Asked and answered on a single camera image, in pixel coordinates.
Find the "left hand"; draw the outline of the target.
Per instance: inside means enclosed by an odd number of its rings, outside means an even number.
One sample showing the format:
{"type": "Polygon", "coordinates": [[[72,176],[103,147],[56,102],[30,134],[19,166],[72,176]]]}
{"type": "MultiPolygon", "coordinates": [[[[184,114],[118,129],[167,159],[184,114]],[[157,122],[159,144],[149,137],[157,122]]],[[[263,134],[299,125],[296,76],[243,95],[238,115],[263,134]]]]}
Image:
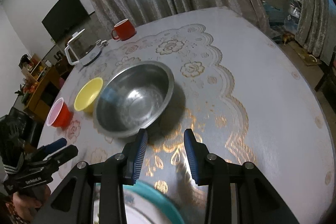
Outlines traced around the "left hand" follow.
{"type": "Polygon", "coordinates": [[[20,195],[18,192],[13,194],[13,204],[17,214],[25,221],[31,222],[34,219],[33,209],[41,208],[49,199],[51,190],[48,185],[44,185],[43,198],[36,198],[20,195]]]}

